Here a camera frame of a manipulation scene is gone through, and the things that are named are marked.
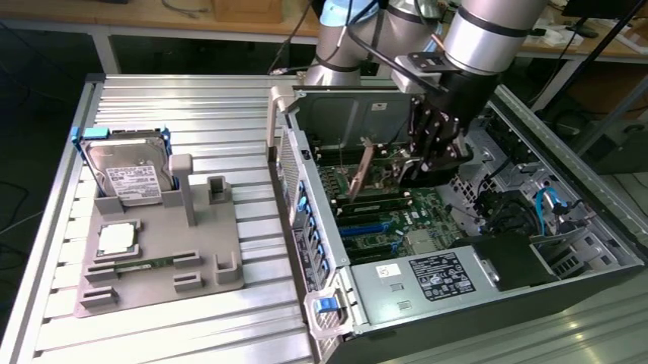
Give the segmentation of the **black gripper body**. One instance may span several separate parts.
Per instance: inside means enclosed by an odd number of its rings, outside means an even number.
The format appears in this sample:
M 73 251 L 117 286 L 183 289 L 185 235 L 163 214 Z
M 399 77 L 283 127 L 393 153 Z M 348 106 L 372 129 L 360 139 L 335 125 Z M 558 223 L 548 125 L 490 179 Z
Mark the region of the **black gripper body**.
M 478 75 L 467 71 L 441 74 L 437 91 L 425 96 L 425 105 L 442 111 L 451 119 L 458 119 L 458 126 L 467 131 L 470 122 L 483 110 L 501 81 L 501 74 Z

